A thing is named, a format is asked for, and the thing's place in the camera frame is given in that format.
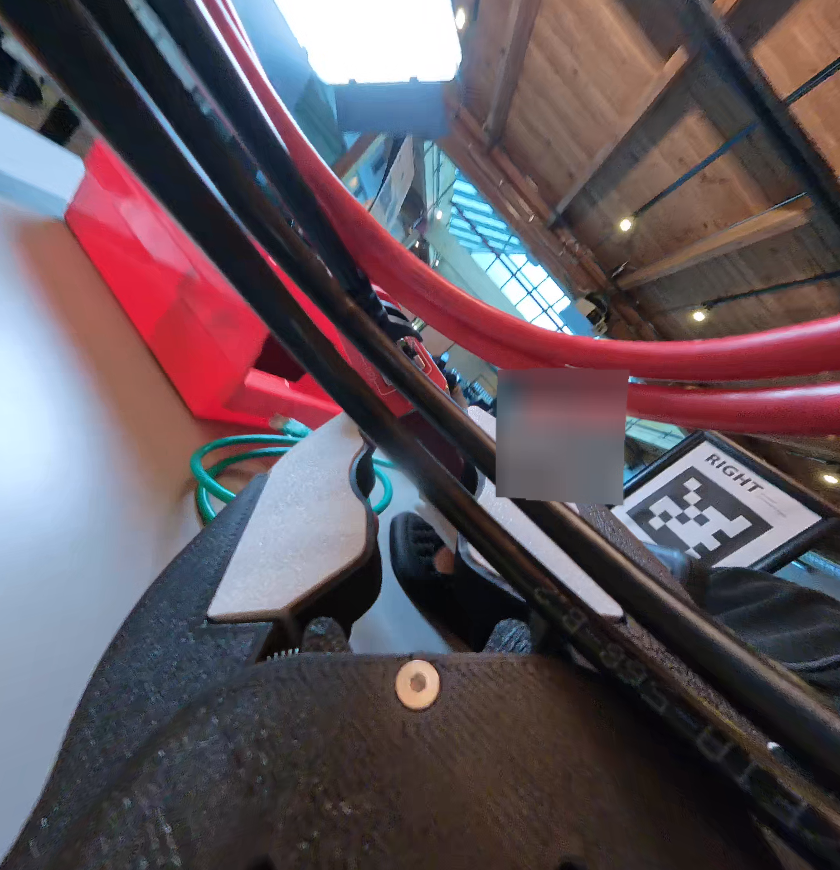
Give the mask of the person's black printed clothing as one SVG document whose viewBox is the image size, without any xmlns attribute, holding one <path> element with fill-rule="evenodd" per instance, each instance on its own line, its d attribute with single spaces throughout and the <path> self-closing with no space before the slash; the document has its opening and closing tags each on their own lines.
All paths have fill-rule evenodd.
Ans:
<svg viewBox="0 0 840 870">
<path fill-rule="evenodd" d="M 840 602 L 745 568 L 690 565 L 681 580 L 692 601 L 743 643 L 814 688 L 840 696 Z"/>
</svg>

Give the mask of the black framed tag sign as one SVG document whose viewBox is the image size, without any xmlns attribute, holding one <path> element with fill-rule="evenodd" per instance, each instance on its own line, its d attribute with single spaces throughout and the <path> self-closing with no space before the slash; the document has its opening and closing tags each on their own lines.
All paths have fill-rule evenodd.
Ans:
<svg viewBox="0 0 840 870">
<path fill-rule="evenodd" d="M 711 431 L 635 475 L 611 512 L 645 545 L 705 568 L 775 572 L 840 532 L 837 508 Z"/>
</svg>

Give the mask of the white ceiling projector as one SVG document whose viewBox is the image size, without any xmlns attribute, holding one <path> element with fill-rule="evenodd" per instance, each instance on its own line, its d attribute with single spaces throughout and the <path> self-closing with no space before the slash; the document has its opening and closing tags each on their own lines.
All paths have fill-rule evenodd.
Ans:
<svg viewBox="0 0 840 870">
<path fill-rule="evenodd" d="M 577 311 L 588 321 L 595 335 L 606 335 L 609 328 L 610 307 L 605 296 L 589 292 L 574 303 Z"/>
</svg>

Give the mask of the studio light panel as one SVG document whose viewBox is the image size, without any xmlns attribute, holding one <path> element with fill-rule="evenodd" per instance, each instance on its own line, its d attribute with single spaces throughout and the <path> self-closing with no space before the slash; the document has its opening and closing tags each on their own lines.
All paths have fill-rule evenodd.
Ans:
<svg viewBox="0 0 840 870">
<path fill-rule="evenodd" d="M 436 140 L 460 72 L 465 2 L 279 1 L 276 8 L 335 102 L 342 132 Z"/>
</svg>

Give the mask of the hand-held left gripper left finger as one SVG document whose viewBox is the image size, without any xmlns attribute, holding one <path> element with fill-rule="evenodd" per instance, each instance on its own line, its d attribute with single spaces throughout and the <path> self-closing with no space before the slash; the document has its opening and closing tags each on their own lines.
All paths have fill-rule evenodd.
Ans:
<svg viewBox="0 0 840 870">
<path fill-rule="evenodd" d="M 208 605 L 215 623 L 336 621 L 346 635 L 382 589 L 372 448 L 347 415 L 271 469 Z"/>
</svg>

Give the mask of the red plastic bin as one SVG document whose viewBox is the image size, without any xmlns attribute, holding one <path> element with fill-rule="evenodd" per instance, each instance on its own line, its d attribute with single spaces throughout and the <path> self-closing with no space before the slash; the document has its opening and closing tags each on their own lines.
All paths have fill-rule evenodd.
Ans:
<svg viewBox="0 0 840 870">
<path fill-rule="evenodd" d="M 196 418 L 317 428 L 341 412 L 109 145 L 84 165 L 66 223 Z"/>
</svg>

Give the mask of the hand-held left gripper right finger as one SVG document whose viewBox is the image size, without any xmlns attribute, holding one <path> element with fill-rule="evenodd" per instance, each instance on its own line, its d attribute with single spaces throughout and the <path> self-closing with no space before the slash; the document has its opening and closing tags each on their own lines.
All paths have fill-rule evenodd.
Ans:
<svg viewBox="0 0 840 870">
<path fill-rule="evenodd" d="M 469 418 L 479 426 L 494 442 L 496 420 L 489 412 L 471 406 L 466 410 Z M 548 571 L 554 574 L 560 585 L 568 593 L 610 625 L 625 625 L 625 614 L 621 605 L 610 594 L 604 592 L 578 564 L 572 560 L 549 536 L 541 531 L 532 520 L 525 516 L 507 498 L 499 497 L 495 484 L 476 466 L 477 484 L 473 494 L 476 503 L 491 518 L 508 532 L 518 543 L 531 553 Z M 467 565 L 485 571 L 491 580 L 502 581 L 501 575 L 491 566 L 468 538 L 459 533 L 459 555 L 467 558 Z"/>
</svg>

